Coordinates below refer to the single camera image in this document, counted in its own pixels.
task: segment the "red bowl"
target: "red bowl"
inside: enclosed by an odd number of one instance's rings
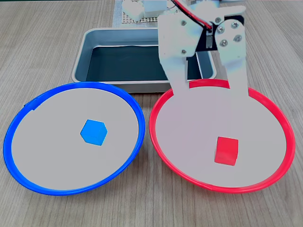
[[[221,79],[199,79],[194,80],[189,83],[190,88],[194,87],[224,87],[224,88],[230,88],[229,83],[226,80]],[[211,184],[207,184],[201,181],[198,181],[185,173],[181,172],[179,169],[177,169],[164,155],[163,151],[161,150],[157,135],[156,135],[156,121],[159,114],[160,109],[163,107],[163,105],[166,103],[167,100],[169,100],[173,96],[173,91],[170,89],[166,93],[164,93],[160,99],[155,104],[153,110],[151,111],[150,116],[150,123],[149,123],[149,129],[150,129],[150,136],[151,141],[159,154],[159,156],[162,158],[162,160],[178,175],[183,177],[184,179],[190,181],[191,183],[194,183],[197,186],[209,189],[211,191],[216,192],[223,192],[223,193],[248,193],[248,192],[255,192],[262,190],[264,188],[267,188],[271,186],[272,184],[276,183],[278,180],[280,180],[288,171],[290,168],[293,160],[294,160],[294,154],[295,154],[295,138],[294,138],[294,132],[293,129],[288,122],[285,115],[282,113],[282,111],[267,97],[265,97],[263,94],[259,93],[258,91],[249,88],[249,96],[260,102],[262,105],[264,105],[279,121],[281,124],[283,131],[285,133],[286,138],[286,154],[284,157],[284,160],[281,164],[281,166],[275,171],[273,175],[271,175],[268,179],[246,187],[236,187],[236,188],[228,188],[228,187],[219,187]]]

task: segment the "screw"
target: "screw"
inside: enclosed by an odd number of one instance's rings
[[[241,35],[236,35],[233,40],[238,43],[242,40],[242,36]]]
[[[219,23],[221,21],[221,18],[217,17],[215,20],[214,20],[216,23]]]
[[[222,34],[225,31],[224,27],[218,27],[217,32]]]
[[[232,23],[232,28],[236,29],[237,27],[239,27],[239,24],[237,22],[233,22]]]
[[[223,39],[221,42],[220,42],[220,46],[227,46],[228,42],[227,40]]]

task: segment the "white mechanical part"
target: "white mechanical part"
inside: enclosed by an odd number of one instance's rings
[[[124,0],[123,12],[135,22],[142,18],[158,17],[167,10],[167,0]]]
[[[186,57],[196,53],[202,31],[183,13],[158,18],[159,59],[175,95],[188,90]]]
[[[167,0],[142,0],[145,12],[164,12],[167,7]]]
[[[122,10],[134,21],[140,21],[144,17],[144,6],[141,1],[124,0]]]
[[[208,18],[209,21],[215,24],[220,24],[225,16],[240,15],[246,9],[243,6],[218,7],[218,1],[202,1],[191,6],[191,9],[195,11],[198,17]],[[216,33],[215,38],[220,58],[227,70],[230,86],[235,89],[234,93],[238,94],[242,92],[242,94],[245,94],[246,92],[246,94],[248,94],[245,30],[240,22],[238,22],[237,27],[231,27],[231,23],[233,22],[235,21],[228,20],[227,22],[221,23],[219,27],[226,29],[226,32]],[[188,91],[187,74],[185,72],[186,57],[192,57],[195,54],[203,28],[185,14],[176,13],[159,16],[158,31],[160,63],[174,94],[184,96]],[[233,41],[236,35],[239,35],[243,41]],[[223,38],[231,45],[220,46],[219,43]]]
[[[214,36],[230,89],[237,98],[248,96],[244,25],[237,20],[226,20],[218,26]]]

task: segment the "wooden table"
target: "wooden table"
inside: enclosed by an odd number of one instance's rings
[[[194,186],[158,157],[146,133],[134,162],[93,191],[45,196],[16,182],[2,144],[14,116],[37,95],[71,82],[85,31],[111,27],[114,0],[0,2],[0,226],[3,227],[302,227],[303,2],[248,1],[246,37],[252,88],[273,100],[296,136],[290,171],[250,194]],[[219,78],[225,78],[214,61]],[[159,95],[135,95],[149,118]]]

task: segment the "robotic arm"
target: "robotic arm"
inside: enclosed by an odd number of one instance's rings
[[[174,95],[188,91],[187,57],[218,50],[230,88],[237,96],[248,94],[246,74],[245,7],[219,7],[218,0],[187,6],[172,0],[180,13],[158,17],[159,59]]]

